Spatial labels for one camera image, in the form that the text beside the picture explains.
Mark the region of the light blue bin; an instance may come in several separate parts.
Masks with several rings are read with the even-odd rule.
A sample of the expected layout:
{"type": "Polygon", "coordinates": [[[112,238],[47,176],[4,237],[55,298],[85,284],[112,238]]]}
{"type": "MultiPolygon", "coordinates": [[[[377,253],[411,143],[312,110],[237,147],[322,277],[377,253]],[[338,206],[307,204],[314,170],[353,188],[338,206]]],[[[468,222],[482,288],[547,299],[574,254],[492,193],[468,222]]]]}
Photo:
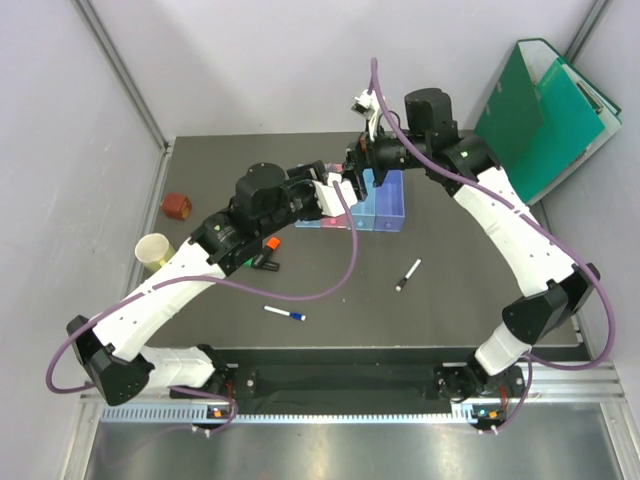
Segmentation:
{"type": "Polygon", "coordinates": [[[364,181],[367,197],[364,201],[356,203],[351,208],[351,213],[358,231],[373,231],[376,220],[376,188],[374,186],[374,175],[371,170],[364,172],[364,181]]]}
{"type": "Polygon", "coordinates": [[[320,220],[298,220],[295,223],[297,228],[314,228],[318,229],[322,227],[322,223],[320,220]]]}

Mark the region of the pink plastic bin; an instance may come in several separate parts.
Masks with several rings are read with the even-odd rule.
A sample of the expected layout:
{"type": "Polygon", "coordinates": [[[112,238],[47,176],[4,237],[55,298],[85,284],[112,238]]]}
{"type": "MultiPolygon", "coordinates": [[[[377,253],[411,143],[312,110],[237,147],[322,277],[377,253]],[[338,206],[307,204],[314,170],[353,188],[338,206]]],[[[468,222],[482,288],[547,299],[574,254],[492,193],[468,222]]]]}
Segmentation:
{"type": "MultiPolygon", "coordinates": [[[[342,173],[342,166],[340,164],[327,163],[325,167],[328,173],[342,173]]],[[[345,229],[347,227],[347,218],[345,215],[338,217],[325,217],[320,220],[320,224],[322,228],[345,229]]]]}

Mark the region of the orange cap highlighter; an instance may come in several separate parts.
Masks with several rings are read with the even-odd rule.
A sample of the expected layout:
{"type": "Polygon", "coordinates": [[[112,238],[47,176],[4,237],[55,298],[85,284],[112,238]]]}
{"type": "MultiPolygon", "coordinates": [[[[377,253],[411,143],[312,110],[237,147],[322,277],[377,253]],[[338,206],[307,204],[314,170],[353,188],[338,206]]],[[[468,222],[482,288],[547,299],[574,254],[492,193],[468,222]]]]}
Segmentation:
{"type": "Polygon", "coordinates": [[[271,261],[271,256],[277,250],[279,245],[280,245],[280,240],[278,238],[276,237],[270,238],[262,248],[261,252],[254,257],[253,259],[254,264],[259,265],[264,261],[271,261]]]}

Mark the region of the purple plastic bin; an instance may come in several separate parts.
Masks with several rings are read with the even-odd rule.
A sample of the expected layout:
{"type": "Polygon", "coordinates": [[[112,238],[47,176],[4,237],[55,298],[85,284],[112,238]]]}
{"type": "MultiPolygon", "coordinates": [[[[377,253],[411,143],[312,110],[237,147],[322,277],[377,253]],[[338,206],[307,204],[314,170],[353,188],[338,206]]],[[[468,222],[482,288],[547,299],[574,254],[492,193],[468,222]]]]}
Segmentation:
{"type": "Polygon", "coordinates": [[[405,221],[403,172],[394,170],[375,188],[374,230],[400,232],[405,221]]]}

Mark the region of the green cap highlighter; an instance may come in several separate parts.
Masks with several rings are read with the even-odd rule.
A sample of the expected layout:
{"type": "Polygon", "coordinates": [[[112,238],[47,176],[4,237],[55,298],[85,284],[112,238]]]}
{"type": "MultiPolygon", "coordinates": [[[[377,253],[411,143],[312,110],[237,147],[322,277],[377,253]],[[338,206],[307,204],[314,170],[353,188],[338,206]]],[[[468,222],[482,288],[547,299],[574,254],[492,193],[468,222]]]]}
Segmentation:
{"type": "Polygon", "coordinates": [[[259,270],[271,271],[271,272],[278,272],[280,270],[280,264],[272,261],[264,261],[259,265],[255,265],[254,260],[251,259],[251,260],[247,260],[244,263],[244,266],[254,268],[254,269],[259,269],[259,270]]]}

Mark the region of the blue cap whiteboard marker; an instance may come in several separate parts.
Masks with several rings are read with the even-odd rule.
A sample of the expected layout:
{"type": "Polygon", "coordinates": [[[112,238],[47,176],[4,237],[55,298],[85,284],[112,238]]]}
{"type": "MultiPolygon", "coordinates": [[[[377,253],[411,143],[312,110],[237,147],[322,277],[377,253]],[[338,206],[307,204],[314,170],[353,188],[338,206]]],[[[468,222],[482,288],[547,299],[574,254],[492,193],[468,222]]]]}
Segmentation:
{"type": "Polygon", "coordinates": [[[269,305],[265,305],[263,307],[263,309],[266,312],[270,312],[270,313],[273,313],[273,314],[276,314],[276,315],[280,315],[280,316],[284,316],[284,317],[289,317],[289,318],[292,318],[292,319],[297,320],[297,321],[305,321],[306,320],[306,316],[304,314],[302,314],[302,313],[299,313],[299,312],[292,312],[292,311],[276,308],[276,307],[269,306],[269,305]]]}

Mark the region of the black cap whiteboard marker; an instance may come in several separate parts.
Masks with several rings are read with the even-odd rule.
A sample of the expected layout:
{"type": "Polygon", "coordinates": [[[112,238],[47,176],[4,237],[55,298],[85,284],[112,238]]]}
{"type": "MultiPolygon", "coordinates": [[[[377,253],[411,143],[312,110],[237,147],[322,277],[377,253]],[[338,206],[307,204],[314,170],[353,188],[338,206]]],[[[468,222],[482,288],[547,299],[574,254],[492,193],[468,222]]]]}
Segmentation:
{"type": "Polygon", "coordinates": [[[411,276],[415,273],[415,271],[418,269],[418,267],[421,265],[421,263],[422,263],[422,259],[421,258],[417,258],[414,261],[414,263],[411,265],[411,267],[405,273],[405,275],[397,282],[397,284],[395,286],[395,291],[396,292],[400,292],[405,287],[405,285],[407,284],[407,282],[409,281],[411,276]]]}

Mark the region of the brown box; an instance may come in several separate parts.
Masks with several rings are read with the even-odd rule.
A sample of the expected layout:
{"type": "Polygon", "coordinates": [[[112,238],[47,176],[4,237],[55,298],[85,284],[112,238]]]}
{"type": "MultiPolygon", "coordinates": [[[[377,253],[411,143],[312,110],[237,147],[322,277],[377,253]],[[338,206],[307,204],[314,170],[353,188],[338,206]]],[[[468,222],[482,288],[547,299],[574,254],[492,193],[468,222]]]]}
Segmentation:
{"type": "Polygon", "coordinates": [[[170,192],[161,204],[161,211],[170,219],[186,221],[192,212],[192,203],[185,194],[170,192]]]}

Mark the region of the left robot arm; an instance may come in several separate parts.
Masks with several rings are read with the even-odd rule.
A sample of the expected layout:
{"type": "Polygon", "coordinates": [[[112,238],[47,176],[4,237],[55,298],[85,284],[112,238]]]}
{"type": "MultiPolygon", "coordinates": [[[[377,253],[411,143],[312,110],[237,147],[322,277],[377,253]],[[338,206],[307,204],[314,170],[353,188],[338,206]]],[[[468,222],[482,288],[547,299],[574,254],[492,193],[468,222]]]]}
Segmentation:
{"type": "Polygon", "coordinates": [[[220,394],[227,374],[211,347],[153,348],[148,340],[216,280],[254,258],[267,237],[298,220],[341,214],[339,181],[320,162],[288,171],[271,163],[251,166],[229,204],[203,220],[124,306],[95,326],[83,316],[72,320],[67,331],[76,357],[106,403],[118,406],[145,390],[172,387],[220,394]]]}

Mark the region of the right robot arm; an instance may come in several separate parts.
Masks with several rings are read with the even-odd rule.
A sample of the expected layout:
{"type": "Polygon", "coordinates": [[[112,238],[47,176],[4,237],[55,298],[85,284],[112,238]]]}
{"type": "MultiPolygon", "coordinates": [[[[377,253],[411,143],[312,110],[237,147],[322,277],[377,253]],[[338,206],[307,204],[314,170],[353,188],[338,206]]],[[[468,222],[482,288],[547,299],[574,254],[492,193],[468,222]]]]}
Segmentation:
{"type": "Polygon", "coordinates": [[[419,158],[427,157],[435,165],[426,169],[427,177],[471,215],[506,260],[521,297],[503,308],[501,323],[459,376],[440,382],[453,400],[487,396],[521,356],[575,316],[599,273],[594,266],[582,270],[537,232],[537,221],[486,142],[475,134],[460,136],[447,93],[424,88],[407,94],[404,102],[407,128],[387,131],[380,124],[384,114],[373,89],[355,97],[351,108],[364,117],[366,127],[349,145],[343,172],[357,197],[365,199],[365,171],[381,186],[389,172],[420,168],[419,158]]]}

